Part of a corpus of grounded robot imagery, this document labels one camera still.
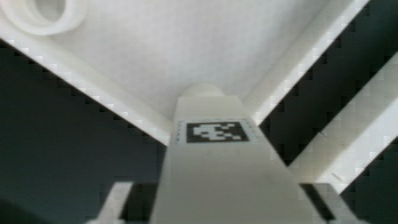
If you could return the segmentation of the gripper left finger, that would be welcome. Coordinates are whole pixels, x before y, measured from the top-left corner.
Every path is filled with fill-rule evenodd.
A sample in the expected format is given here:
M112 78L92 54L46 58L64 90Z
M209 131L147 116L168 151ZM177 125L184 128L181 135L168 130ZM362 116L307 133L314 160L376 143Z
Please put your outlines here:
M85 224L149 224L158 184L115 182L99 213Z

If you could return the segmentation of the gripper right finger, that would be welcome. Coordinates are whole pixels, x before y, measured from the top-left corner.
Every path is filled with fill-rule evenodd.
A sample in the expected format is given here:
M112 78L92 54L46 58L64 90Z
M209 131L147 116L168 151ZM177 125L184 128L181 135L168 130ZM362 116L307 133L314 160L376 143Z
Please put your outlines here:
M367 224L367 222L357 218L328 183L302 183L300 187L321 217L323 224Z

